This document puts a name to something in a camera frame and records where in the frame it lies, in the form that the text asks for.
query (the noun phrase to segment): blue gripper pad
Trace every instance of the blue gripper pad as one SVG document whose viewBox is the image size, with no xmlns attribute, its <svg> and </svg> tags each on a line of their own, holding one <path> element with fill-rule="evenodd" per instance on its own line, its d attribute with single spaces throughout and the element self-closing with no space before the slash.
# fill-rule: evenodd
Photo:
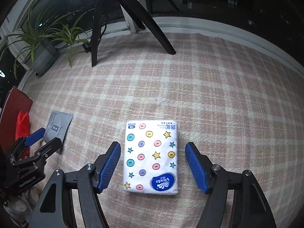
<svg viewBox="0 0 304 228">
<path fill-rule="evenodd" d="M 43 138 L 45 133 L 45 128 L 39 128 L 37 131 L 35 131 L 33 134 L 29 135 L 24 142 L 24 145 L 31 146 L 40 139 Z"/>
<path fill-rule="evenodd" d="M 114 170 L 120 158 L 121 148 L 120 144 L 117 143 L 108 157 L 106 164 L 104 165 L 102 171 L 100 172 L 99 184 L 97 189 L 102 192 L 105 188 L 109 186 L 110 180 L 113 176 Z"/>
<path fill-rule="evenodd" d="M 209 185 L 207 184 L 207 175 L 189 143 L 186 144 L 185 154 L 197 187 L 206 194 L 209 189 Z"/>
</svg>

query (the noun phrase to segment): glass pane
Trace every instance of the glass pane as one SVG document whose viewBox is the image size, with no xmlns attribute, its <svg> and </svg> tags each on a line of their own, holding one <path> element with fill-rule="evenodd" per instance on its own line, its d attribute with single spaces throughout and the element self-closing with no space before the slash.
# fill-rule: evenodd
<svg viewBox="0 0 304 228">
<path fill-rule="evenodd" d="M 15 61 L 15 57 L 12 53 L 6 49 L 2 55 L 0 61 L 0 107 L 2 108 L 3 102 L 9 90 L 12 89 L 13 86 L 18 86 L 20 81 L 22 80 L 26 70 L 22 65 L 17 67 L 17 80 L 14 77 L 13 64 Z"/>
<path fill-rule="evenodd" d="M 44 11 L 46 12 L 43 15 L 42 20 L 38 23 L 40 26 L 43 26 L 45 21 L 54 21 L 56 18 L 59 18 L 62 15 L 80 10 L 79 12 L 75 12 L 63 20 L 65 24 L 68 24 L 69 27 L 71 27 L 83 12 L 95 7 L 95 2 L 96 0 L 38 0 L 38 2 L 36 2 L 36 4 L 33 6 L 31 24 L 34 25 L 38 15 Z M 124 15 L 119 2 L 117 0 L 109 0 L 108 4 L 110 5 L 107 14 L 109 17 L 109 23 L 124 21 Z M 93 14 L 93 10 L 89 11 L 81 18 L 77 26 L 85 31 L 92 29 Z"/>
<path fill-rule="evenodd" d="M 223 22 L 252 32 L 302 65 L 304 18 L 289 0 L 146 0 L 153 16 L 185 16 Z"/>
</svg>

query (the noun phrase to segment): screw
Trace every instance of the screw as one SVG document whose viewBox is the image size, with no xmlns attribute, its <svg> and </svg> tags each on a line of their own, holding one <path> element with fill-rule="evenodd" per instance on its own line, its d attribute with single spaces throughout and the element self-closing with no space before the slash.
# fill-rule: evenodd
<svg viewBox="0 0 304 228">
<path fill-rule="evenodd" d="M 56 174 L 57 176 L 59 176 L 61 173 L 62 173 L 62 170 L 60 170 L 60 169 L 55 170 L 55 174 Z"/>
<path fill-rule="evenodd" d="M 86 168 L 87 170 L 91 170 L 91 169 L 93 169 L 93 167 L 94 167 L 94 164 L 87 164 L 87 165 L 85 166 L 85 168 Z"/>
<path fill-rule="evenodd" d="M 218 164 L 214 164 L 213 166 L 212 166 L 212 169 L 214 169 L 214 170 L 220 170 L 221 169 L 221 167 L 218 165 Z"/>
<path fill-rule="evenodd" d="M 251 176 L 252 172 L 250 170 L 244 170 L 246 176 Z"/>
</svg>

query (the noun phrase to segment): gray flower pot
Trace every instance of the gray flower pot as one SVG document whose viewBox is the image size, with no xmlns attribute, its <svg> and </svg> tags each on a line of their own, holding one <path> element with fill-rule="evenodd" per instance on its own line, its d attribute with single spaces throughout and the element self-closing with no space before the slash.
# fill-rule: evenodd
<svg viewBox="0 0 304 228">
<path fill-rule="evenodd" d="M 25 64 L 36 72 L 36 75 L 43 76 L 54 64 L 59 56 L 58 49 L 55 49 L 48 39 L 44 39 L 34 51 L 34 63 L 30 55 L 25 59 Z"/>
</svg>

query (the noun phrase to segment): checkered fabric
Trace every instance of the checkered fabric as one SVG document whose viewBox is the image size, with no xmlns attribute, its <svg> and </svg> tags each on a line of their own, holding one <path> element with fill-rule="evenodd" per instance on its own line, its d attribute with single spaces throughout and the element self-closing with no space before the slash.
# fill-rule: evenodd
<svg viewBox="0 0 304 228">
<path fill-rule="evenodd" d="M 304 203 L 304 81 L 274 60 L 245 46 L 200 34 L 168 33 L 176 55 L 168 55 L 151 33 L 103 39 L 99 63 L 81 46 L 41 78 L 32 75 L 24 92 L 34 101 L 31 131 L 47 125 L 52 110 L 73 113 L 62 155 L 53 154 L 47 179 L 93 163 L 112 141 L 124 150 L 128 120 L 173 119 L 179 124 L 178 194 L 123 191 L 121 155 L 109 187 L 99 195 L 110 227 L 196 227 L 207 200 L 184 156 L 193 141 L 226 170 L 250 169 L 273 211 L 288 227 Z M 75 215 L 83 227 L 77 192 Z M 222 227 L 227 227 L 229 191 Z"/>
</svg>

